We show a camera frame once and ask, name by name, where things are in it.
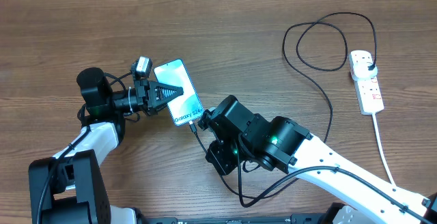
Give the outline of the Samsung Galaxy smartphone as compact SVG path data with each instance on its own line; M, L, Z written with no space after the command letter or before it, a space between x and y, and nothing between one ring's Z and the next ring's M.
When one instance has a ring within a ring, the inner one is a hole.
M159 83L168 87L165 95L169 96L171 101L167 101L167 106L176 126L192 122L202 116L204 111L202 103L181 59L155 67L154 74Z

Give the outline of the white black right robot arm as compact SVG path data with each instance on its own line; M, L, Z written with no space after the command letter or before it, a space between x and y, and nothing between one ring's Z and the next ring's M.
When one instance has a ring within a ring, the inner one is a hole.
M294 120L268 121L235 96L205 110L198 126L215 136L206 160L226 176L245 160L285 177L300 178L328 191L374 223L435 223L436 198L393 186L329 148Z

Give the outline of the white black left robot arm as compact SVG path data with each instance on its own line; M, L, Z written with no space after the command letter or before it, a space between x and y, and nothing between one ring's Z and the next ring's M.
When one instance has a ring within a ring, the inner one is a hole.
M85 101L78 112L79 136L28 169L33 223L146 223L140 210L110 204L100 166L122 142L127 115L155 115L183 94L181 87L149 81L149 74L149 69L132 70L134 88L115 92L103 70L79 73Z

